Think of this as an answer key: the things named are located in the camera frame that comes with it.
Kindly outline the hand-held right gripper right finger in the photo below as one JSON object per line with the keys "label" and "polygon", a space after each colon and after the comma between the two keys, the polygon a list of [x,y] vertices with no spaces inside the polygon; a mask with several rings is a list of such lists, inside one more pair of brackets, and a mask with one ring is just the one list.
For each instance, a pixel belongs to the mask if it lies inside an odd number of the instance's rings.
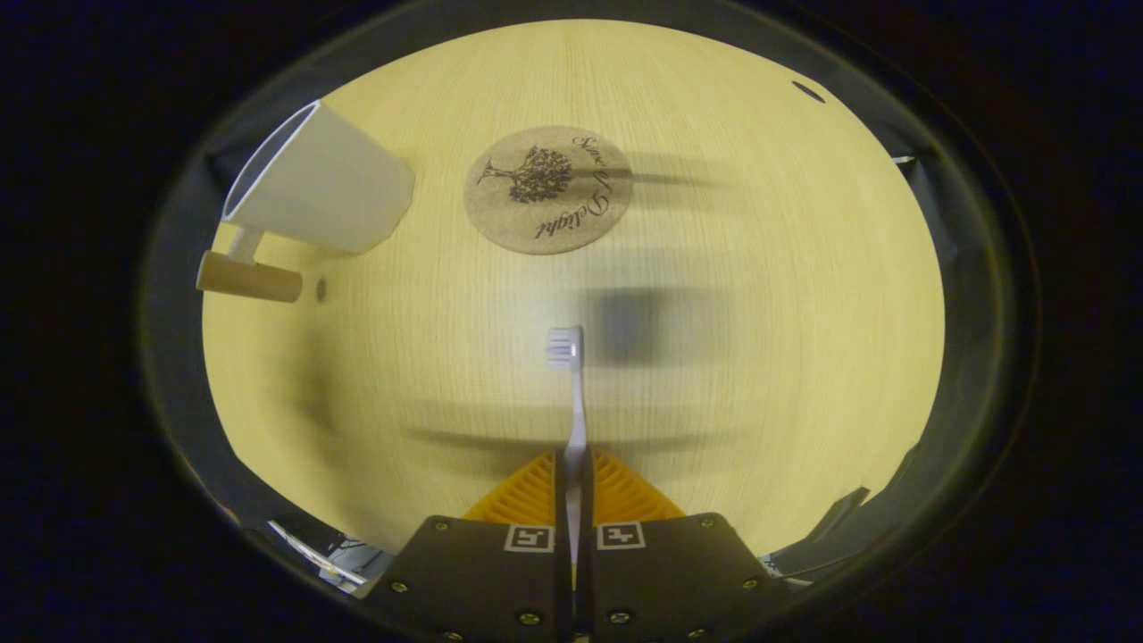
{"label": "hand-held right gripper right finger", "polygon": [[580,480],[580,634],[592,642],[743,642],[791,602],[722,515],[684,513],[604,448]]}

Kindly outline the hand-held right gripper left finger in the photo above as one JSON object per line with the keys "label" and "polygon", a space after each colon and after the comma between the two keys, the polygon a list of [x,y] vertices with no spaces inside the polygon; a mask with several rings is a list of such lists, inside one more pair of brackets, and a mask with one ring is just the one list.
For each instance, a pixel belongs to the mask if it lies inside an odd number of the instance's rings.
{"label": "hand-held right gripper left finger", "polygon": [[361,601],[407,642],[569,642],[563,465],[552,449],[461,517],[429,515]]}

